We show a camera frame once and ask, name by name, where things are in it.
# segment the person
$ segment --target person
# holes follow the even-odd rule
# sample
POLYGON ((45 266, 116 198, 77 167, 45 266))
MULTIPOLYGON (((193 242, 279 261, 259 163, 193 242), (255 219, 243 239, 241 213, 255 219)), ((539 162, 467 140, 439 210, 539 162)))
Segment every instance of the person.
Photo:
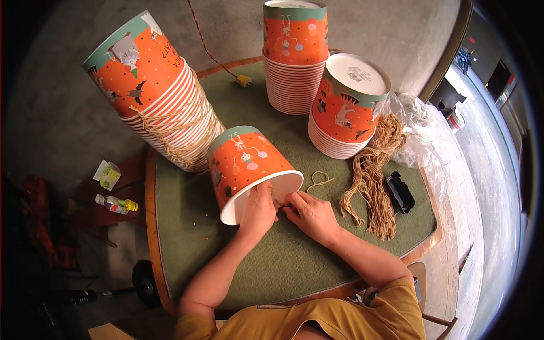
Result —
POLYGON ((250 189, 240 228, 193 278, 179 304, 175 340, 196 339, 421 339, 425 338, 413 276, 395 255, 339 226, 331 203, 303 191, 288 194, 287 218, 344 259, 379 290, 370 306, 317 299, 295 306, 252 306, 234 314, 220 330, 214 310, 227 295, 242 259, 278 221, 269 181, 250 189))

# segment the teal band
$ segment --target teal band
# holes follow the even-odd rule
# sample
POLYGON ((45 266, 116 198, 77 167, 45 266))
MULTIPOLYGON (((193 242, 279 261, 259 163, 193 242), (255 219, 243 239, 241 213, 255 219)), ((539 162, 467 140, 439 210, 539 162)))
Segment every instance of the teal band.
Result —
POLYGON ((215 137, 215 139, 209 145, 209 148, 208 148, 208 153, 207 153, 208 162, 210 159, 212 159, 213 157, 212 154, 215 151, 217 151, 217 149, 221 145, 223 145, 226 141, 231 140, 231 138, 234 139, 235 141, 238 141, 238 137, 235 134, 237 134, 238 136, 241 136, 246 133, 255 133, 255 132, 259 134, 263 134, 256 127, 252 127, 249 125, 240 125, 240 126, 231 127, 230 129, 226 130, 219 136, 215 137))
POLYGON ((325 18, 325 13, 327 13, 327 5, 318 1, 312 1, 313 3, 319 4, 321 8, 293 8, 293 7, 272 7, 267 6, 265 3, 263 5, 264 16, 271 19, 289 19, 291 21, 307 21, 310 18, 316 20, 323 20, 325 18))
POLYGON ((332 92, 334 92, 334 94, 337 95, 338 97, 342 97, 341 94, 344 93, 344 94, 350 95, 350 96, 352 96, 354 98, 357 98, 357 100, 359 100, 359 103, 356 104, 357 106, 374 107, 375 102, 382 101, 382 100, 386 99, 387 96, 389 95, 389 91, 391 91, 391 81, 389 80, 389 77, 385 74, 385 72, 383 72, 377 65, 375 65, 374 63, 371 63, 369 61, 367 61, 367 63, 372 64, 372 66, 374 68, 376 68, 380 72, 382 77, 384 77, 384 80, 386 81, 387 88, 388 88, 387 93, 385 93, 383 95, 376 96, 376 95, 367 95, 367 94, 355 91, 355 90, 347 87, 346 85, 342 84, 338 80, 336 80, 336 78, 333 77, 329 73, 327 68, 325 68, 323 70, 323 78, 326 78, 326 79, 329 80, 329 82, 331 82, 332 92))
POLYGON ((95 66, 96 70, 101 69, 112 58, 111 53, 106 53, 108 52, 108 49, 123 38, 127 32, 131 33, 132 38, 136 38, 143 31, 149 29, 147 22, 141 18, 146 13, 149 14, 149 11, 145 10, 134 18, 130 19, 129 22, 119 27, 112 35, 104 40, 104 42, 101 43, 100 46, 94 50, 94 52, 92 52, 87 60, 85 60, 83 63, 83 68, 86 71, 92 66, 95 66))

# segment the mustard yellow shirt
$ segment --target mustard yellow shirt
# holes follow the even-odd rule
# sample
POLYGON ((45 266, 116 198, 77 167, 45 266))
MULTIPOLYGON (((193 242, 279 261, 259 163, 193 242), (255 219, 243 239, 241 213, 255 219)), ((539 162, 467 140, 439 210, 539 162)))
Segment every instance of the mustard yellow shirt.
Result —
POLYGON ((335 340, 425 338, 413 281, 398 279, 386 285, 370 307, 340 299, 252 306, 234 314, 219 331, 214 321, 200 314, 184 315, 177 322, 174 339, 292 339, 310 320, 335 340))

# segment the hand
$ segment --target hand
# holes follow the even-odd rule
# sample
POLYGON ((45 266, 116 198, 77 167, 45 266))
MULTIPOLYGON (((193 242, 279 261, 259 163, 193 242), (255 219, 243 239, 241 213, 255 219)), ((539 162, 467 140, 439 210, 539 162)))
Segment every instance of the hand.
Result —
POLYGON ((238 232, 254 235, 260 240, 277 221, 276 213, 277 208, 272 200, 272 183, 259 183, 249 190, 238 232))
POLYGON ((329 247, 334 243, 343 229, 336 221, 331 202, 320 200, 315 196, 299 191, 286 195, 284 203, 292 204, 298 211, 290 207, 284 207, 283 211, 287 218, 325 247, 329 247))

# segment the person's right hand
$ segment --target person's right hand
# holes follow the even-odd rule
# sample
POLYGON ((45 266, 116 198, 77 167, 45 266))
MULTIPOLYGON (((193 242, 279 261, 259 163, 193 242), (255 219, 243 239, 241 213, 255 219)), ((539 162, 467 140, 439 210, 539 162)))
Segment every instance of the person's right hand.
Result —
POLYGON ((336 221, 331 202, 298 191, 287 194, 284 203, 292 204, 298 211, 297 213, 293 208, 284 207, 287 218, 325 247, 329 247, 343 229, 336 221))

